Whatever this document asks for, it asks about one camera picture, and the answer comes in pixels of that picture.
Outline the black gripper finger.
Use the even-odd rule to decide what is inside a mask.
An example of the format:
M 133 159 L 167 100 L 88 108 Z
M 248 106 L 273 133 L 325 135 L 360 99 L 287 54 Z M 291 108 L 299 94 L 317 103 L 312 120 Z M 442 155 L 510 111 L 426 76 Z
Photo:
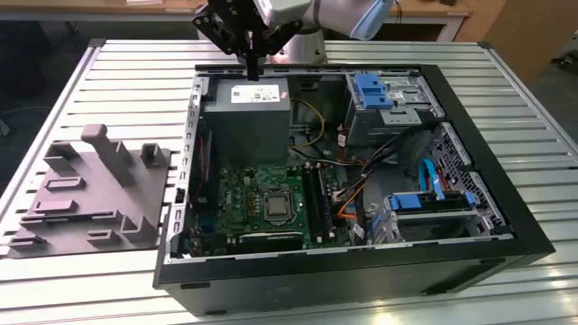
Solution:
M 244 17 L 239 11 L 235 8 L 199 8 L 191 23 L 227 55 L 237 57 L 245 67 L 247 79 L 252 81 L 253 55 Z
M 252 81 L 257 81 L 261 74 L 259 60 L 280 51 L 301 27 L 301 20 L 291 21 L 272 30 L 263 22 L 255 25 L 252 29 Z

